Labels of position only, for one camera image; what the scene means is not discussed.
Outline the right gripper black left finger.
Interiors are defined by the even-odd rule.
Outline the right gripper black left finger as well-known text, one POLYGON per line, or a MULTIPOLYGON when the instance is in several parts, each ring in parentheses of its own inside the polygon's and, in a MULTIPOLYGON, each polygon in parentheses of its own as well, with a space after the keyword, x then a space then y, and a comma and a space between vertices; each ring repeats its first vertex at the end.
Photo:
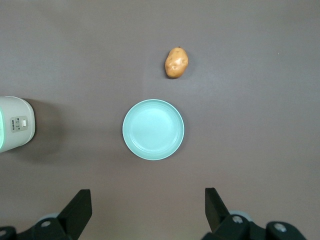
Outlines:
POLYGON ((38 221, 29 229, 18 233, 13 226, 2 226, 2 240, 77 240, 92 216, 89 189, 81 189, 56 216, 38 221))

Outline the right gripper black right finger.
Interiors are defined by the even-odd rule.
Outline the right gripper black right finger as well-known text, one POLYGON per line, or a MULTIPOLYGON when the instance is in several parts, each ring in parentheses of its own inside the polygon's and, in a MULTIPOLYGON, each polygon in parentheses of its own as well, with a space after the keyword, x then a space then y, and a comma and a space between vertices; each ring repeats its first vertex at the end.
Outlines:
POLYGON ((242 213, 230 213, 217 190, 205 189, 205 215, 211 229, 204 240, 304 240, 293 225, 282 221, 268 222, 265 228, 242 213))

